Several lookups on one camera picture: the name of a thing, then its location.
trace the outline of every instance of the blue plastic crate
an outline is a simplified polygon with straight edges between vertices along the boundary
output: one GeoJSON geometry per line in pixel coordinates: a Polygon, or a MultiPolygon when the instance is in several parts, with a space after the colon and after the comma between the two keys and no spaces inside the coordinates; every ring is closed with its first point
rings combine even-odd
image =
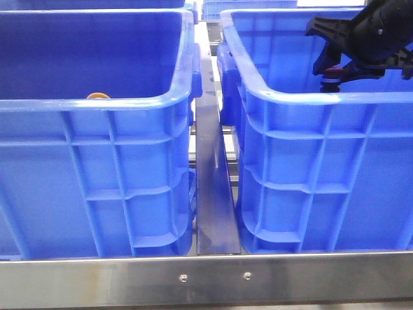
{"type": "Polygon", "coordinates": [[[1,12],[0,37],[0,260],[187,253],[192,14],[1,12]]]}
{"type": "Polygon", "coordinates": [[[102,8],[183,8],[198,22],[194,0],[1,0],[0,10],[79,10],[102,8]]]}
{"type": "Polygon", "coordinates": [[[204,0],[202,20],[220,19],[219,13],[235,8],[295,8],[297,0],[204,0]]]}
{"type": "Polygon", "coordinates": [[[311,73],[325,42],[305,37],[307,22],[357,12],[221,13],[218,61],[239,142],[236,212],[248,252],[412,248],[413,81],[388,70],[320,94],[311,73]]]}

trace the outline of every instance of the metal shelf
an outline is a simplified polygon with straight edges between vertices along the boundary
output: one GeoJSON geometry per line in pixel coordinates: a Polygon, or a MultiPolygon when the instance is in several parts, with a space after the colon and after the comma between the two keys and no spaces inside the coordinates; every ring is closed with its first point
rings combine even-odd
{"type": "MultiPolygon", "coordinates": [[[[206,23],[196,26],[196,37],[204,89],[196,102],[198,255],[0,262],[0,308],[413,300],[412,251],[239,254],[206,23]]],[[[341,305],[340,309],[366,307],[413,309],[413,303],[341,305]]]]}

